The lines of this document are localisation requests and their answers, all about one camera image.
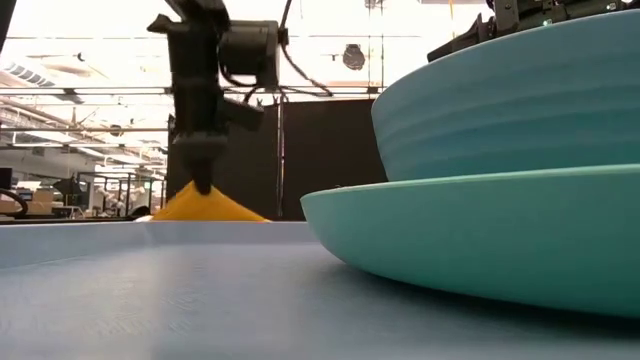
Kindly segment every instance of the robot mount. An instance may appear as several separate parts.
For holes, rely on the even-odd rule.
[[[486,0],[494,16],[478,14],[464,34],[433,50],[429,62],[505,35],[582,17],[640,8],[640,0]]]

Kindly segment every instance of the bowl rim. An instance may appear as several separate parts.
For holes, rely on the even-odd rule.
[[[602,176],[602,175],[624,175],[640,173],[640,164],[623,164],[623,165],[598,165],[598,166],[580,166],[569,167],[560,169],[541,169],[541,170],[526,170],[526,171],[512,171],[512,172],[500,172],[491,174],[476,174],[476,175],[457,175],[441,178],[430,179],[418,179],[418,180],[403,180],[403,181],[391,181],[386,183],[376,183],[367,185],[348,186],[337,189],[328,189],[315,191],[306,194],[300,198],[300,201],[304,201],[316,196],[336,195],[341,193],[352,193],[361,191],[372,191],[379,189],[395,189],[395,188],[407,188],[414,186],[434,186],[451,183],[472,183],[472,182],[497,182],[497,181],[512,181],[523,179],[548,179],[548,178],[565,178],[565,177],[585,177],[585,176]]]

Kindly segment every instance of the cardboard box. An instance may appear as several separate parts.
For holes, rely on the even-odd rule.
[[[53,203],[44,201],[28,201],[29,215],[49,215],[53,212]]]
[[[33,198],[31,201],[35,202],[52,202],[53,201],[53,191],[51,190],[36,190],[33,193]]]
[[[12,213],[19,209],[20,206],[13,200],[0,200],[0,213]]]

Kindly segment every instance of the teal plate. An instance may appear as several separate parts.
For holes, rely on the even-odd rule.
[[[640,165],[413,180],[306,195],[312,231],[383,277],[640,317]]]

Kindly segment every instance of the cable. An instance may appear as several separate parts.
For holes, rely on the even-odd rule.
[[[20,219],[20,218],[23,218],[25,215],[27,215],[27,211],[29,211],[29,204],[27,204],[27,202],[24,201],[24,199],[21,198],[18,194],[15,194],[12,191],[7,189],[0,189],[0,195],[10,197],[11,200],[14,200],[20,205],[19,211],[15,211],[11,213],[0,213],[1,215],[6,215],[15,219]]]
[[[285,6],[284,6],[284,12],[282,14],[282,21],[280,22],[280,32],[284,33],[286,31],[286,25],[287,25],[287,18],[289,17],[289,10],[291,9],[291,2],[292,0],[287,0]],[[287,44],[285,41],[281,41],[280,42],[280,48],[282,49],[282,55],[284,55],[284,58],[287,59],[287,62],[289,63],[289,65],[291,65],[291,67],[300,75],[302,76],[303,79],[307,80],[308,82],[310,82],[313,86],[319,88],[320,90],[322,90],[323,92],[326,93],[326,96],[333,96],[333,93],[331,92],[331,90],[329,90],[327,88],[326,85],[319,83],[318,81],[310,78],[304,71],[302,71],[302,69],[293,61],[293,59],[291,58],[291,55],[289,55],[289,51],[287,50]]]
[[[278,33],[279,34],[286,34],[286,32],[287,32],[286,25],[287,25],[287,19],[289,18],[289,11],[291,10],[291,3],[292,3],[292,0],[287,0],[287,2],[285,3],[284,12],[282,13],[282,20],[280,21],[280,27],[278,29]],[[289,91],[292,91],[292,92],[296,92],[298,94],[306,94],[306,95],[317,96],[317,97],[321,97],[321,96],[332,97],[333,93],[331,92],[331,90],[329,90],[329,88],[326,85],[324,85],[324,84],[314,80],[313,78],[309,77],[309,75],[307,75],[300,68],[300,66],[298,66],[298,64],[296,64],[293,61],[293,59],[291,58],[291,55],[289,55],[289,51],[287,50],[288,42],[287,41],[282,41],[282,39],[279,39],[279,40],[280,40],[279,41],[280,48],[282,49],[282,55],[287,60],[289,65],[291,65],[293,70],[295,70],[298,73],[298,75],[300,75],[303,79],[305,79],[308,82],[310,82],[313,86],[315,86],[315,87],[319,88],[320,90],[322,90],[322,93],[313,92],[313,91],[299,90],[299,89],[296,89],[296,88],[291,87],[291,86],[279,86],[278,87],[278,91],[283,95],[286,95],[283,90],[289,90]],[[249,90],[249,92],[247,92],[245,94],[245,96],[244,96],[243,102],[245,102],[245,103],[248,103],[249,100],[251,100],[251,97],[256,93],[256,91],[258,91],[258,89],[261,88],[261,86],[258,86],[257,84],[245,84],[245,83],[242,83],[240,81],[237,81],[236,79],[233,78],[233,76],[231,76],[231,74],[229,74],[229,72],[227,71],[226,67],[224,65],[222,65],[222,64],[220,66],[220,72],[222,74],[222,77],[228,83],[230,83],[230,84],[232,84],[234,86],[238,86],[238,87],[250,87],[251,88],[251,90]]]

